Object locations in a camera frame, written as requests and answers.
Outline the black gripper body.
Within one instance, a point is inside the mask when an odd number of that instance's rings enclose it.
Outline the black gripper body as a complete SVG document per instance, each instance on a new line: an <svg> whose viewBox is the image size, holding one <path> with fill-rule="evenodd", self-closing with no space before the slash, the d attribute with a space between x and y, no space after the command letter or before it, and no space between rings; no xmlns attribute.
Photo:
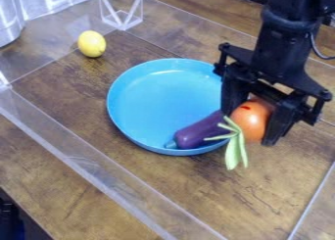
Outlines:
<svg viewBox="0 0 335 240"><path fill-rule="evenodd" d="M302 121L316 123L331 92L304 71L308 53L315 49L314 35L319 19L292 20L271 9L262 11L262 28L255 48L247 50L230 43L219 46L222 57L215 74L226 74L250 83L248 94L266 101L303 98Z"/></svg>

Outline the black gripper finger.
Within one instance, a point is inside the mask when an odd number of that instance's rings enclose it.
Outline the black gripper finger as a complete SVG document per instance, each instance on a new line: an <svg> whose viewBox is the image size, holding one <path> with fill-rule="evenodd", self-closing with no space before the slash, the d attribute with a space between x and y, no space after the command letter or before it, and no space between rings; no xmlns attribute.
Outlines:
<svg viewBox="0 0 335 240"><path fill-rule="evenodd" d="M271 115L266 125L262 144L274 146L294 124L302 119L303 98L284 98L280 101L270 101L268 105L271 107Z"/></svg>
<svg viewBox="0 0 335 240"><path fill-rule="evenodd" d="M222 111L230 115L235 108L247 100L250 83L226 74L222 84Z"/></svg>

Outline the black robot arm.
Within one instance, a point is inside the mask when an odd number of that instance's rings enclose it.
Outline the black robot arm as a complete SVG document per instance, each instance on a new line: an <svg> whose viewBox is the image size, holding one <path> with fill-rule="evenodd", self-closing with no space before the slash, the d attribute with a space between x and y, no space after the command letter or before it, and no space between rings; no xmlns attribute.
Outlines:
<svg viewBox="0 0 335 240"><path fill-rule="evenodd" d="M332 94L304 71L323 19L335 13L335 0L268 0L255 48L230 43L214 73L222 77L222 111L231 114L254 94L275 106L262 144L272 146L298 121L315 124Z"/></svg>

